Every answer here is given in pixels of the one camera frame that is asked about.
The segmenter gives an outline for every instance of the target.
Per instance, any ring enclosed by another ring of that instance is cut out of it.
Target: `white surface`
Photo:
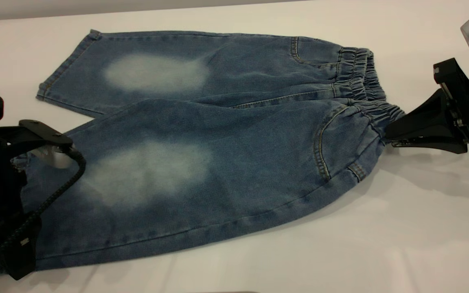
[[[90,28],[306,35],[374,51],[389,101],[411,111],[437,89],[432,65],[455,57],[469,0],[321,0],[0,21],[0,125],[37,119],[66,131],[90,119],[36,101],[37,86]],[[174,254],[33,273],[13,293],[469,292],[469,153],[388,149],[331,206],[278,228]]]
[[[0,0],[0,19],[285,1],[298,0]]]

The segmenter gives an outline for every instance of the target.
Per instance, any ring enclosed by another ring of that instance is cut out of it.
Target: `black cable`
[[[50,197],[48,197],[35,212],[28,217],[19,228],[17,228],[12,235],[10,235],[5,242],[0,245],[0,255],[7,250],[12,243],[24,232],[26,231],[29,226],[37,220],[40,216],[41,213],[43,213],[56,199],[58,199],[65,191],[67,191],[68,188],[70,188],[79,178],[81,178],[82,174],[86,170],[86,160],[82,156],[82,154],[77,151],[76,149],[70,149],[69,152],[67,152],[67,155],[75,160],[77,162],[77,165],[79,165],[79,170],[75,175],[70,178],[69,181],[67,181],[63,186],[61,186],[57,191],[55,191]]]

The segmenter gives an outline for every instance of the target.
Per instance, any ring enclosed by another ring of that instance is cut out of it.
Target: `jeans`
[[[274,35],[92,30],[37,98],[95,117],[67,133],[87,171],[42,215],[37,270],[303,217],[370,174],[403,115],[369,50]],[[21,161],[26,212],[77,170]]]

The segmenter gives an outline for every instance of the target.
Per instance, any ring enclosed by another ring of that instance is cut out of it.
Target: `black mount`
[[[0,97],[0,119],[3,116]],[[54,145],[68,150],[72,140],[35,120],[21,120],[19,126],[0,127],[0,245],[28,219],[21,203],[21,188],[26,185],[26,174],[11,163],[11,159],[42,147]],[[35,243],[41,230],[41,219],[30,227],[0,254],[0,265],[15,280],[35,269]]]
[[[414,111],[389,124],[394,147],[433,148],[462,154],[469,144],[469,80],[454,58],[434,65],[441,88]]]

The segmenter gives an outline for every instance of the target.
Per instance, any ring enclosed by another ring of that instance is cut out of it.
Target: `faded knee patch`
[[[124,91],[173,93],[200,89],[208,76],[203,60],[130,54],[113,61],[104,78]]]
[[[107,206],[135,206],[156,196],[181,196],[203,183],[212,161],[197,144],[146,142],[103,157],[81,179],[84,194]]]

